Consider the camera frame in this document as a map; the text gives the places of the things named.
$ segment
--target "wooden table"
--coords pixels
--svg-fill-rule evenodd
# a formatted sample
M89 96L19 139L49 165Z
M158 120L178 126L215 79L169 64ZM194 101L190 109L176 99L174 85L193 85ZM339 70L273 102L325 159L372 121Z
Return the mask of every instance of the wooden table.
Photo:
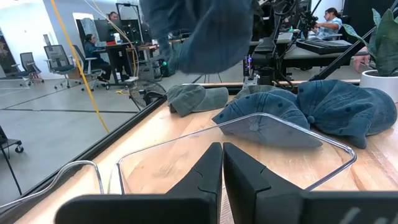
M177 114L170 114L167 103L164 103L94 160L101 172L104 187L108 188L109 176L115 163L122 156L214 126L211 118L219 111L193 113L180 118ZM215 128L206 134L191 136L126 158L121 167L127 183L127 192L166 193L189 171L213 141L234 143L270 170L303 188L319 180L349 158L345 152L325 142L316 151L283 151L224 136L218 128ZM366 150L354 149L358 160L353 166L316 190L397 190L397 147L398 124L396 123L387 131L368 137ZM95 187L90 169L87 167L77 172L16 223L51 223L57 209L69 199L77 195L97 193L98 189ZM117 193L118 186L114 180L111 181L111 192ZM225 191L221 216L223 223L232 223Z

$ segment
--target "blue cap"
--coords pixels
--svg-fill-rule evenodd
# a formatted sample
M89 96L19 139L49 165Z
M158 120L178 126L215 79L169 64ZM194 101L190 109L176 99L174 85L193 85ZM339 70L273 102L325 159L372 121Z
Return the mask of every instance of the blue cap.
M252 0L145 0L142 13L169 67L184 73L222 72L248 53L252 37ZM164 41L188 29L191 36L178 52Z
M320 131L344 136L360 149L366 148L366 136L385 131L397 119L397 108L386 93L340 80L302 83L297 101Z
M308 129L304 114L296 107L296 96L287 90L254 93L230 103L213 118L216 124L253 113L267 113ZM224 134L277 147L319 147L322 143L307 133L266 116L253 116L220 127Z

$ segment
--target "clear plastic tray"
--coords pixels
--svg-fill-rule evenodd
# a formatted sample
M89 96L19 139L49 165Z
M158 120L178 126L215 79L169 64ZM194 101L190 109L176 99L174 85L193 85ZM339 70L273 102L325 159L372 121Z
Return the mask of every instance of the clear plastic tray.
M258 113L124 156L112 171L108 193L164 194L213 142L233 143L306 190L341 189L348 175L348 170L343 170L356 160L348 146L276 116Z

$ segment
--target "cap button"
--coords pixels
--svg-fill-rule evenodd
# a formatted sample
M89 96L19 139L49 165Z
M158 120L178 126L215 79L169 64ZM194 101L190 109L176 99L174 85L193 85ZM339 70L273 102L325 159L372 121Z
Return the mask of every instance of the cap button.
M250 125L250 131L258 131L259 130L259 125L257 123L254 123Z
M308 121L310 124L313 124L313 123L315 123L315 118L314 118L313 116L308 116L308 117L307 117L307 121Z

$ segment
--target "potted plant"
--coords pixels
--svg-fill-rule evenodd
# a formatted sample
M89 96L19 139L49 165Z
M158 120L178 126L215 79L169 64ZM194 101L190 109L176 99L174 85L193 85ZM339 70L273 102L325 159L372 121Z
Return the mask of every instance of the potted plant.
M373 20L376 28L369 43L350 25L343 24L349 35L358 38L366 45L372 60L376 63L376 70L362 73L359 85L382 90L398 103L398 18L394 20L390 9L383 17L373 9Z

